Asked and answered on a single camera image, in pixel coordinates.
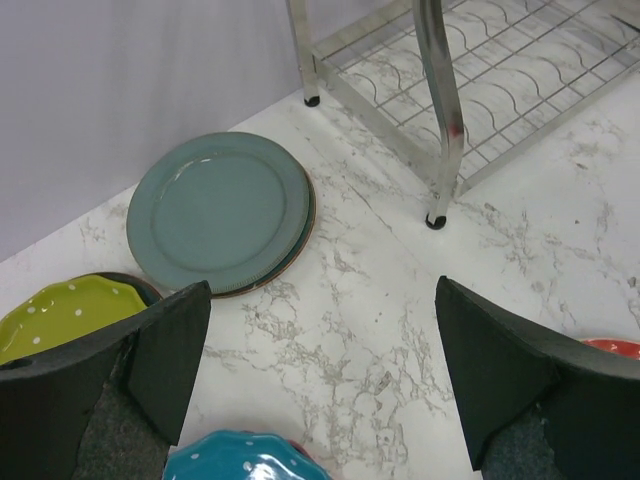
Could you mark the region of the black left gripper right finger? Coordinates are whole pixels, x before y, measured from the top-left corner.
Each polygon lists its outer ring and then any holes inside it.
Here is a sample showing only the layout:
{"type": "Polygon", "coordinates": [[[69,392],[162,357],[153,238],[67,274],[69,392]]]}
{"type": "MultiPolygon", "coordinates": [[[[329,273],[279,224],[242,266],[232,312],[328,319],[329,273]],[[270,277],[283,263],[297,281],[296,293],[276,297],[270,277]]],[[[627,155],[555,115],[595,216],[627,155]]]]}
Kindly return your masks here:
{"type": "Polygon", "coordinates": [[[639,362],[511,313],[445,276],[436,319],[473,470],[636,479],[639,362]]]}

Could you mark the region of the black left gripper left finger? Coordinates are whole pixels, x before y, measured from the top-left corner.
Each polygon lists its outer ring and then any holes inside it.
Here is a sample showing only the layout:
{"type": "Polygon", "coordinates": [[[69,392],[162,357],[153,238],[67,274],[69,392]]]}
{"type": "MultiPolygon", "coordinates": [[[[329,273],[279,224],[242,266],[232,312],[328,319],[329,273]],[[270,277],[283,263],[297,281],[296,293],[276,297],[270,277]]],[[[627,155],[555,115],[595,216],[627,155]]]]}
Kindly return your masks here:
{"type": "Polygon", "coordinates": [[[2,367],[2,478],[161,478],[180,439],[210,312],[210,287],[200,281],[2,367]]]}

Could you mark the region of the red plate with teal flower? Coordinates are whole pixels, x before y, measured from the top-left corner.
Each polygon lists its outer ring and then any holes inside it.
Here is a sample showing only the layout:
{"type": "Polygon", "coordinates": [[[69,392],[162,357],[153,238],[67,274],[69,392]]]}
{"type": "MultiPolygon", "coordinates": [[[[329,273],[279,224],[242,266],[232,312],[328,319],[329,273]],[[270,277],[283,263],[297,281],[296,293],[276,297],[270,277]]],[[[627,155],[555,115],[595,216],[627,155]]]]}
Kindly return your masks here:
{"type": "Polygon", "coordinates": [[[640,343],[630,340],[596,338],[583,340],[585,345],[635,360],[640,359],[640,343]]]}

